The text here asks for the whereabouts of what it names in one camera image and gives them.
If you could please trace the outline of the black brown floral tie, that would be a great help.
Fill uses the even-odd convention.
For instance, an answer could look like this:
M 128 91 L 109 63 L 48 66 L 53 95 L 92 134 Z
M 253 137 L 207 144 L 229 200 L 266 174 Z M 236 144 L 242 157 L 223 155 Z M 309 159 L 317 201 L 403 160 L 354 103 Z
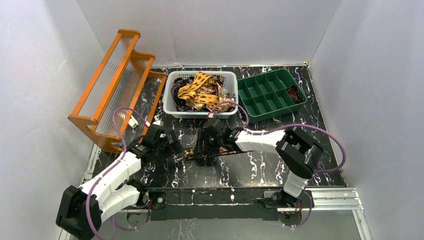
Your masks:
M 227 149 L 224 146 L 208 148 L 208 154 L 209 154 L 210 158 L 219 157 L 219 156 L 242 154 L 242 153 L 245 153 L 245 151 L 242 151 L 238 148 Z M 185 149 L 184 152 L 183 152 L 183 156 L 188 161 L 194 161 L 196 159 L 195 147 Z

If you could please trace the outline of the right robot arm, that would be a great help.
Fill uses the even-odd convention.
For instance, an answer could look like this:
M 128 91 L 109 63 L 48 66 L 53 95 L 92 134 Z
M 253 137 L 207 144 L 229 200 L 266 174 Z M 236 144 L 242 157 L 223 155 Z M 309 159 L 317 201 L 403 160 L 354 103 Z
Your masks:
M 187 156 L 197 160 L 248 152 L 278 155 L 289 169 L 280 193 L 265 193 L 262 198 L 254 200 L 267 208 L 296 207 L 324 154 L 320 143 L 300 126 L 252 131 L 230 128 L 220 119 L 212 118 L 197 131 L 196 145 Z

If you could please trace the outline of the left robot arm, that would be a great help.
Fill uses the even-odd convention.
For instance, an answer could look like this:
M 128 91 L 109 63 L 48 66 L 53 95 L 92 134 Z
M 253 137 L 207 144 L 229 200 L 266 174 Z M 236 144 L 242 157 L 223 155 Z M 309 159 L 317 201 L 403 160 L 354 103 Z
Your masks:
M 104 221 L 129 206 L 152 208 L 154 196 L 131 175 L 155 158 L 168 158 L 184 151 L 172 129 L 152 124 L 145 135 L 135 138 L 119 157 L 93 179 L 62 194 L 55 223 L 78 240 L 98 235 Z

